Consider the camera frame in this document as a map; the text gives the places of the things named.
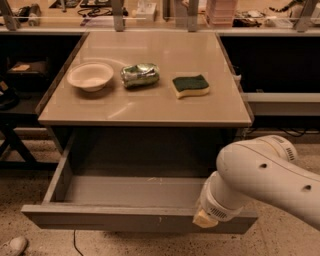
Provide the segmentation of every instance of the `speckled floor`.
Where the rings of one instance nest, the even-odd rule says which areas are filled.
[[[320,135],[293,139],[300,160],[297,164],[320,173]],[[37,159],[57,161],[59,154],[51,141],[26,140]],[[19,159],[7,151],[6,159]],[[320,232],[288,213],[252,201],[258,220],[244,235],[110,233],[102,231],[42,230],[20,209],[24,204],[40,204],[52,172],[0,172],[0,244],[16,236],[26,236],[29,246],[24,255],[301,255],[318,256]]]

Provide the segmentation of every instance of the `sponge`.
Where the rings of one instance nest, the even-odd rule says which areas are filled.
[[[178,99],[187,96],[202,96],[209,93],[209,84],[202,75],[176,77],[172,81],[173,90]]]

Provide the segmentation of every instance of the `white bowl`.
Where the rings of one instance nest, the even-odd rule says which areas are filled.
[[[101,90],[113,77],[113,68],[101,62],[87,62],[72,68],[67,81],[87,92]]]

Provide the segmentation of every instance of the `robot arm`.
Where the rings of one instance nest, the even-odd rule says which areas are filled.
[[[209,219],[228,221],[254,198],[320,230],[320,176],[294,165],[296,157],[294,146],[279,136],[226,146],[202,189],[201,210]]]

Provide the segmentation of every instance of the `beige tabletop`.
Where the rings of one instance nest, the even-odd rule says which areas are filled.
[[[112,81],[98,92],[85,92],[72,87],[65,75],[40,115],[42,124],[248,127],[252,123],[213,32],[92,31],[69,70],[92,61],[111,65]],[[120,70],[138,63],[158,65],[160,80],[127,90]],[[199,74],[209,83],[209,94],[177,99],[172,79]]]

